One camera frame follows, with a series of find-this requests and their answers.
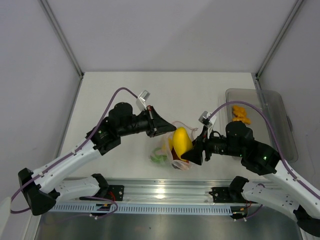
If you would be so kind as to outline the yellow toy mango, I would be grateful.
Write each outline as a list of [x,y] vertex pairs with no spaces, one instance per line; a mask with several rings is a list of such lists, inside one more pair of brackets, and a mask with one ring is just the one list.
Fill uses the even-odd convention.
[[179,127],[173,133],[173,148],[179,158],[193,148],[192,141],[184,127]]

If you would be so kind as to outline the red toy meat slice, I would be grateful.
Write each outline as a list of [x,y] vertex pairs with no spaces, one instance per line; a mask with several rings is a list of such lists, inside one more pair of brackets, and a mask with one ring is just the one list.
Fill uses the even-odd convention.
[[171,155],[172,155],[171,165],[174,169],[185,171],[190,168],[190,164],[186,161],[181,160],[174,148],[172,148]]

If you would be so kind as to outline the clear zip top bag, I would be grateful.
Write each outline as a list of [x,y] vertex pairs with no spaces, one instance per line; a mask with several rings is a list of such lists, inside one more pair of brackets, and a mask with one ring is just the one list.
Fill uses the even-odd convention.
[[154,164],[172,166],[176,170],[189,170],[192,164],[181,155],[192,148],[192,141],[198,131],[197,127],[190,127],[181,121],[174,121],[174,132],[169,132],[160,137],[150,151],[149,159]]

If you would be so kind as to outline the green toy lime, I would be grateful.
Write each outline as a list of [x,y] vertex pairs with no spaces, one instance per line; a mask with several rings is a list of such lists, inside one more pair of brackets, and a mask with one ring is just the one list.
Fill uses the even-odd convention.
[[164,154],[161,147],[156,147],[151,151],[149,159],[156,164],[164,164],[167,161],[167,155]]

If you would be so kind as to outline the orange toy food piece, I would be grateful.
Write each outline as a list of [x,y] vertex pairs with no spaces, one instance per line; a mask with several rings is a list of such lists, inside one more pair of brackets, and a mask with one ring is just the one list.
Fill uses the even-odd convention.
[[244,124],[250,125],[251,120],[247,117],[247,112],[244,107],[234,105],[232,107],[232,113],[233,113],[233,122],[242,122]]

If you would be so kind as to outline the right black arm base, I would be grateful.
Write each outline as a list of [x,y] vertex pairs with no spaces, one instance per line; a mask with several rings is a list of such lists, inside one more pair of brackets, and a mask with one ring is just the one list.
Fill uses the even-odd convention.
[[212,187],[208,192],[214,203],[239,203],[244,204],[247,200],[242,196],[243,188],[249,180],[242,176],[236,176],[229,186]]

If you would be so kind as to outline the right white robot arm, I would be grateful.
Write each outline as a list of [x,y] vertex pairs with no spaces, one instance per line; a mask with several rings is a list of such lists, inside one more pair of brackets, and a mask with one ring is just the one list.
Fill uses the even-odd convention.
[[236,176],[228,187],[229,198],[236,203],[248,201],[276,210],[308,234],[320,235],[320,191],[296,173],[271,146],[255,140],[253,131],[241,121],[225,127],[226,136],[206,136],[206,129],[194,140],[193,148],[182,158],[197,165],[208,161],[212,154],[240,157],[248,171],[272,181],[281,190],[264,188]]

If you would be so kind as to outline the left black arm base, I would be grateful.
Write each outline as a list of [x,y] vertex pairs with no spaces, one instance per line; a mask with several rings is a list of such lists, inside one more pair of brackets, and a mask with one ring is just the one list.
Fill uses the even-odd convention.
[[94,173],[87,178],[81,179],[80,184],[84,188],[84,196],[81,196],[80,200],[108,199],[114,202],[123,200],[125,187],[123,185],[109,184],[100,173]]

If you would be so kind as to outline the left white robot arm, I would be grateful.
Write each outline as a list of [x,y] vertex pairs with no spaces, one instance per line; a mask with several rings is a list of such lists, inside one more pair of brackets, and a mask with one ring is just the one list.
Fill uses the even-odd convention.
[[105,199],[110,187],[100,173],[70,181],[66,181],[66,177],[119,146],[122,137],[146,133],[148,137],[153,138],[174,132],[176,129],[151,105],[135,115],[129,103],[116,104],[108,116],[88,132],[75,149],[40,168],[24,168],[18,173],[21,191],[29,210],[34,216],[39,216],[51,210],[58,202],[77,198]]

